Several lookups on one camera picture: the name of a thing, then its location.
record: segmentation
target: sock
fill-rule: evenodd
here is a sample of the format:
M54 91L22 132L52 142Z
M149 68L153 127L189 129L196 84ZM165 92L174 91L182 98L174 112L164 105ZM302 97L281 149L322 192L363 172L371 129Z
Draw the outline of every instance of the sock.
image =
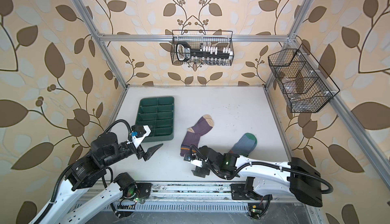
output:
M214 122L211 119L211 116L206 114L203 115L194 126L188 128L187 134L180 147L180 156L184 156L185 153L190 152L190 145L193 144L198 147L200 137L207 134L213 126Z
M257 145L257 139L253 134L246 133L241 139L233 145L233 148L229 151L229 153L243 155L245 157L249 156Z

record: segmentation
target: robotic arm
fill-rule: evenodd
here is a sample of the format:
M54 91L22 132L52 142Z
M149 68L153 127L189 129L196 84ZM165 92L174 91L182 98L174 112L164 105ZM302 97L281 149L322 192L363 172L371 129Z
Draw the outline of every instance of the robotic arm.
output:
M128 129L128 140L118 143L116 134L109 130L122 122ZM137 190L135 180L128 173L119 174L113 182L97 196L81 207L69 212L76 201L92 187L99 178L104 178L110 165L133 154L138 159L149 160L163 144L150 147L145 153L141 142L150 134L149 126L134 125L130 127L127 121L117 120L111 124L96 140L91 143L90 151L68 166L58 178L53 195L42 210L32 219L30 224L38 223L77 223L87 222L115 200L126 196L128 192Z
M252 199L271 194L294 195L302 203L322 207L321 194L333 191L318 171L299 158L292 157L291 162L266 162L232 153L222 155L207 146L198 149L193 145L190 152L184 160L196 165L192 170L195 176L205 177L211 170L225 180L246 177L244 195ZM321 190L321 183L328 189Z

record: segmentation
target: dark green plastic tray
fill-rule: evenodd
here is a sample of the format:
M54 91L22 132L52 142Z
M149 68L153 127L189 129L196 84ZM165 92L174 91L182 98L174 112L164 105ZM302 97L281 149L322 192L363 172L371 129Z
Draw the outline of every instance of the dark green plastic tray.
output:
M144 98L138 107L136 125L148 125L151 132L142 142L173 139L175 99L172 96Z

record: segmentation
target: black wire basket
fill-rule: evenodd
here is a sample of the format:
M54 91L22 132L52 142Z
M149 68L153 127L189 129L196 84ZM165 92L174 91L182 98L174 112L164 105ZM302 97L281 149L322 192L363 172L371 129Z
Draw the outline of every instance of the black wire basket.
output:
M172 64L231 66L232 35L226 30L173 30Z
M284 49L268 56L271 71L292 113L316 113L340 91L314 56L319 67L309 64L305 58L307 51L301 45L298 49ZM336 89L326 85L319 73L330 79Z

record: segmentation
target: wallpaper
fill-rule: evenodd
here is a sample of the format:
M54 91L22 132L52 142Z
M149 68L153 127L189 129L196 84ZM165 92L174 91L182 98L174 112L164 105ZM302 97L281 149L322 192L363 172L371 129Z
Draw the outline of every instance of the wallpaper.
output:
M270 88L270 94L293 156L334 187L322 195L325 223L388 223L390 191L333 108L328 104L315 114L292 114L278 86Z
M1 222L25 224L101 134L122 89L70 0L0 4Z
M299 31L390 158L390 0L315 0Z
M271 72L267 56L278 51L277 42L235 42L232 66L175 66L170 43L111 42L110 53L129 85L245 86L262 85ZM107 71L106 78L111 79Z
M231 30L286 35L303 0L83 0L100 33Z

